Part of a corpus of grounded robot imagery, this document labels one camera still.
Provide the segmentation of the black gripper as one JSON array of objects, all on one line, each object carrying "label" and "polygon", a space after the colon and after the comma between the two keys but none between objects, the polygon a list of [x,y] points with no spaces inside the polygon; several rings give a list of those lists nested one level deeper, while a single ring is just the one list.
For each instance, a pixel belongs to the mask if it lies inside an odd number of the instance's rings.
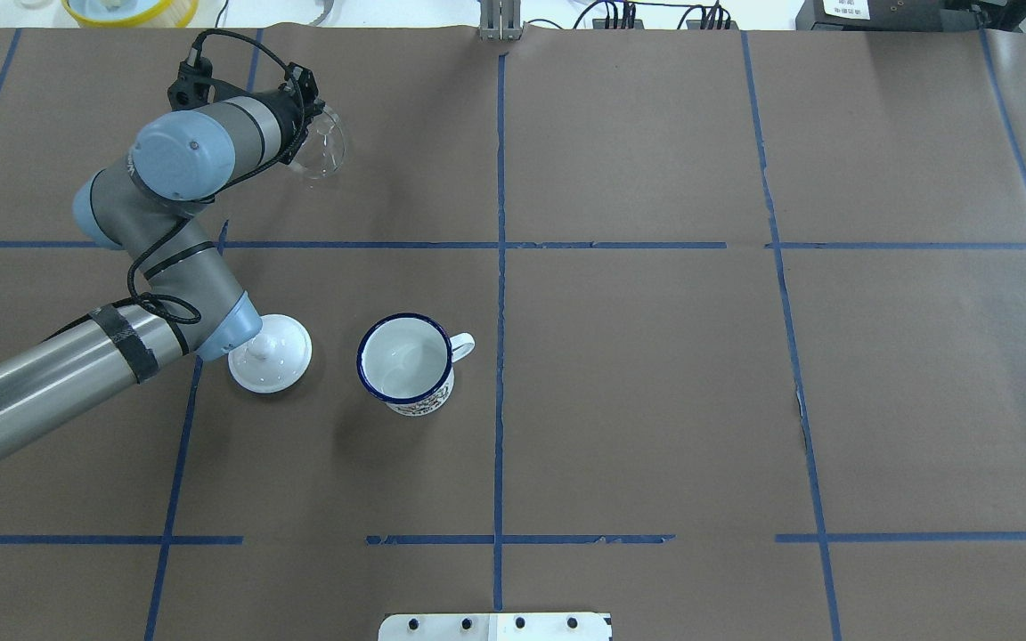
[{"label": "black gripper", "polygon": [[264,92],[264,105],[272,111],[280,126],[280,151],[299,151],[308,138],[308,130],[318,115],[318,89],[302,93],[285,88]]}]

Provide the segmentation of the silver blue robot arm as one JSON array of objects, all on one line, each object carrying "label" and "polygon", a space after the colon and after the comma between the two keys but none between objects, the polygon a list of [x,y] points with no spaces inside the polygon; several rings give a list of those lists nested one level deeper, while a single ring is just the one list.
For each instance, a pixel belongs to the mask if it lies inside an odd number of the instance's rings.
[{"label": "silver blue robot arm", "polygon": [[80,188],[78,227],[131,258],[126,297],[0,362],[0,462],[186,354],[218,360],[260,334],[260,312],[197,215],[292,161],[324,109],[289,85],[189,105],[143,126]]}]

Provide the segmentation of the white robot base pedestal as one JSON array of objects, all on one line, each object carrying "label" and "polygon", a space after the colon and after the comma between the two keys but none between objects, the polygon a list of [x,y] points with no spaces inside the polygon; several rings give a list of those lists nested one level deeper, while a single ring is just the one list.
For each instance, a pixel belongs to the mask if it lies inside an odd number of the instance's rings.
[{"label": "white robot base pedestal", "polygon": [[398,613],[379,640],[611,640],[609,613]]}]

